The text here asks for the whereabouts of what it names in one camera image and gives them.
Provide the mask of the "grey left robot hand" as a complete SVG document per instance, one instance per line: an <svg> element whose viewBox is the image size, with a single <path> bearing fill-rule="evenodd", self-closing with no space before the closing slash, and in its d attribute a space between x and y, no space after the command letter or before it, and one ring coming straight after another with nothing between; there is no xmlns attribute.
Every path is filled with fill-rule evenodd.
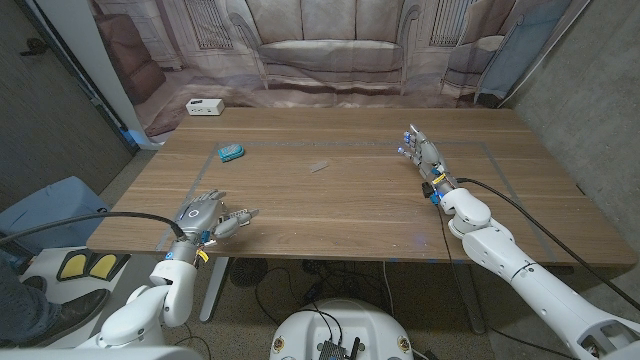
<svg viewBox="0 0 640 360"><path fill-rule="evenodd" d="M225 196L225 191L213 189L181 207L175 222L189 241L204 247L214 245L234 236L259 214L258 209L230 212L223 201Z"/></svg>

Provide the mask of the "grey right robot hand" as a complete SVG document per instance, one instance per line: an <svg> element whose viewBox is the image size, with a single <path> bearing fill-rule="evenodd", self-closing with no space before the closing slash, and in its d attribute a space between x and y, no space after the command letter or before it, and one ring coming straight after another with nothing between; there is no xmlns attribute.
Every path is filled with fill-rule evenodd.
<svg viewBox="0 0 640 360"><path fill-rule="evenodd" d="M450 174L444 157L437 147L416 125L410 124L403 135L404 147L398 153L408 158L417 168L419 174L437 195L458 187L457 180Z"/></svg>

